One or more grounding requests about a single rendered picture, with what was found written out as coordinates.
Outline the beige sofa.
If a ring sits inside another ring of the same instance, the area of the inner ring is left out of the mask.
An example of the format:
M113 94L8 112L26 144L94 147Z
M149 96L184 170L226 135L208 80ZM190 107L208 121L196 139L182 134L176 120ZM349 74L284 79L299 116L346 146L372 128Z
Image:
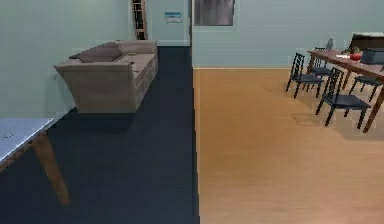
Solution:
M55 66L67 84L77 110L80 113L136 112L158 73L157 43L119 40L94 48L119 48L122 55L112 62L94 63L83 63L70 57ZM129 52L137 55L128 56Z

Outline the wooden bookshelf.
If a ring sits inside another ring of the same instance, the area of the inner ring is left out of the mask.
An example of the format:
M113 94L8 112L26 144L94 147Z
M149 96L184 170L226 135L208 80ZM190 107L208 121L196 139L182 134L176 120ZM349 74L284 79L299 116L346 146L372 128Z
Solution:
M137 40L147 40L145 0L131 0L134 29Z

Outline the brown sofa cushion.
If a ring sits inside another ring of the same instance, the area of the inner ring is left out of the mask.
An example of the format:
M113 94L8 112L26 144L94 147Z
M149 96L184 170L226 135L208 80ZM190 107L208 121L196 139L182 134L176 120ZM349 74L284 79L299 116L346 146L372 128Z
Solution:
M120 57L119 48L93 48L71 56L71 59L79 59L83 63L112 62Z

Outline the black dining chair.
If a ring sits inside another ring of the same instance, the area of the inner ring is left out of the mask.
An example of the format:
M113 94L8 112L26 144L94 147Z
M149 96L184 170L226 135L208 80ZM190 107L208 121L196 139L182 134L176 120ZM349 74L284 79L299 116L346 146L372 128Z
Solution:
M372 101L377 88L379 86L383 85L383 83L380 80L376 79L376 78L371 78L371 77L367 77L367 76L357 76L357 77L354 78L354 83L353 83L349 93L352 93L352 91L354 90L354 88L355 88L357 83L361 83L362 84L362 87L361 87L360 91L363 91L363 89L364 89L364 87L366 85L373 86L373 91L372 91L372 94L369 97L369 101Z
M317 86L316 97L319 97L323 80L312 73L304 73L303 72L304 61L305 61L304 55L300 53L295 54L292 62L292 67L291 67L289 79L287 82L286 90L289 90L290 84L292 82L295 82L296 89L294 93L294 98L296 98L301 84L304 84L306 86L308 86L309 84L312 84Z
M340 69L331 69L324 93L316 110L316 115L320 113L324 103L328 104L330 110L325 121L325 125L328 126L336 109L344 110L345 117L348 116L350 110L357 110L360 112L357 128L360 129L370 105L355 95L341 93L343 76L344 72Z
M325 48L325 47L315 47L315 49L314 50L316 50L316 51L326 51L326 50L329 50L329 49L327 49L327 48ZM329 76L329 74L331 73L331 69L329 69L328 67L327 67L327 61L324 61L324 60L322 60L322 59L319 59L319 58L317 58L317 57L315 57L314 59L313 59L313 62L312 62L312 64L310 64L310 65L312 65L312 67L311 67L311 69L310 69L310 74L313 74L313 75L315 75L315 76L318 76L318 77L320 77L320 78L322 78L322 77L328 77ZM303 90L306 88L306 91L308 92L308 90L309 90L309 85L305 85L304 87L303 87Z

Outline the white top wooden table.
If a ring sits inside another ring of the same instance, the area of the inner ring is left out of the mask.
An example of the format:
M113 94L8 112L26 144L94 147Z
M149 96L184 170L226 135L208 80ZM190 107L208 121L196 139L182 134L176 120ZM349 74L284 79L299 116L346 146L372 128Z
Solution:
M69 191L47 134L53 124L53 118L0 118L0 173L33 148L58 200L68 206ZM3 139L4 133L14 133L14 136Z

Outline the brown wooden dining table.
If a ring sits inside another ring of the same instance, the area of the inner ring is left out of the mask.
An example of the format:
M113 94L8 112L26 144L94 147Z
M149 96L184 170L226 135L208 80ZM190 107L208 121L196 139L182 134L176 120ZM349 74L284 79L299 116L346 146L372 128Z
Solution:
M362 74L365 76L377 78L381 83L384 84L384 71L381 70L381 65L367 65L362 64L358 61L352 61L350 58L341 58L340 50L308 50L310 54L310 61L307 67L307 72L310 73L313 68L314 60L319 58L328 63L339 66L347 71L346 78L349 78L352 72ZM364 133L367 133L372 124L374 123L377 113L380 111L381 105L384 103L384 86L381 88L378 94L377 100L373 106L370 116L363 129Z

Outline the dark grey box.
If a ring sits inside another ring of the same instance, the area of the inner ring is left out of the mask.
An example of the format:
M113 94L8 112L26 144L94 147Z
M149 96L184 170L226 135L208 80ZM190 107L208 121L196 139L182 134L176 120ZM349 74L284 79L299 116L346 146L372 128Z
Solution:
M384 64L384 48L364 49L360 61L368 65Z

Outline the dark brown cabinet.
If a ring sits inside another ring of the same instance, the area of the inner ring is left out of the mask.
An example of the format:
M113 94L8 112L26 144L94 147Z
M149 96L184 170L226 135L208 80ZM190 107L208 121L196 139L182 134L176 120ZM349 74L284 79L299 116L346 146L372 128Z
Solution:
M372 48L384 48L384 33L354 33L348 51L357 53Z

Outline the blue white wall picture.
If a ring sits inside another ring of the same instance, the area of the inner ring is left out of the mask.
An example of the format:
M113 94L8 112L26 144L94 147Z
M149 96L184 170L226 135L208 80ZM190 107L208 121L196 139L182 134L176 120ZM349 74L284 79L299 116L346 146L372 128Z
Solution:
M165 12L164 17L166 23L181 23L183 21L182 12Z

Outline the grey framed wall picture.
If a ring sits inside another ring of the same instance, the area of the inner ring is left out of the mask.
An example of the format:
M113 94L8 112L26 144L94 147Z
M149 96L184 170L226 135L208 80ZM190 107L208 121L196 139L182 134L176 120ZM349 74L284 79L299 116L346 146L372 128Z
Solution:
M232 26L235 0L194 0L195 26Z

